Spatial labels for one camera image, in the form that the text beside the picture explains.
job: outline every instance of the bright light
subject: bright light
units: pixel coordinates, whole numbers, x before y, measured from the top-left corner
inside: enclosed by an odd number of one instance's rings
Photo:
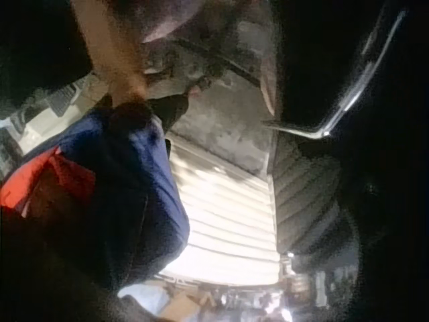
[[[271,300],[271,302],[265,308],[265,312],[267,312],[267,314],[271,314],[279,306],[280,306],[280,296],[275,297],[274,299]]]
[[[353,106],[353,104],[355,104],[355,102],[357,101],[357,99],[359,98],[359,96],[361,96],[362,90],[360,90],[359,92],[357,92],[357,94],[355,96],[353,96],[353,98],[350,100],[349,104],[347,104],[347,106],[344,109],[344,112],[347,112],[350,107]]]
[[[283,317],[284,321],[286,321],[286,322],[293,322],[292,321],[292,314],[290,314],[289,310],[287,310],[287,309],[282,309],[282,317]]]

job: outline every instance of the person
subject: person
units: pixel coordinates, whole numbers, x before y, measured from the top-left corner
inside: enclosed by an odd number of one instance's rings
[[[55,294],[84,297],[94,288],[95,297],[105,291],[111,297],[177,258],[190,231],[165,141],[187,110],[187,96],[147,100],[132,26],[107,2],[74,0],[72,6],[109,93],[27,154],[1,186],[2,289],[15,313],[16,303],[37,301],[35,290],[44,288],[52,291],[51,303]],[[44,312],[55,311],[40,302]]]

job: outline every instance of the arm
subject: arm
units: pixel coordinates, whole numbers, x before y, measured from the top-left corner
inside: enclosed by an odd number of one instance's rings
[[[105,0],[72,0],[94,71],[109,84],[113,106],[144,101],[145,79],[137,31]]]

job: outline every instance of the gray surface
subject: gray surface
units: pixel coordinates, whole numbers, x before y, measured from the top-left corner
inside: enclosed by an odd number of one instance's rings
[[[182,93],[187,84],[180,79],[200,76],[205,60],[184,50],[178,52],[176,76],[154,85],[150,93],[156,95],[152,97]],[[188,112],[172,131],[243,170],[265,178],[272,132],[262,128],[261,120],[269,118],[261,91],[227,71],[210,89],[190,99]]]
[[[332,206],[340,164],[329,156],[306,157],[302,153],[305,144],[280,132],[273,157],[277,249],[281,254],[310,248],[338,215]]]

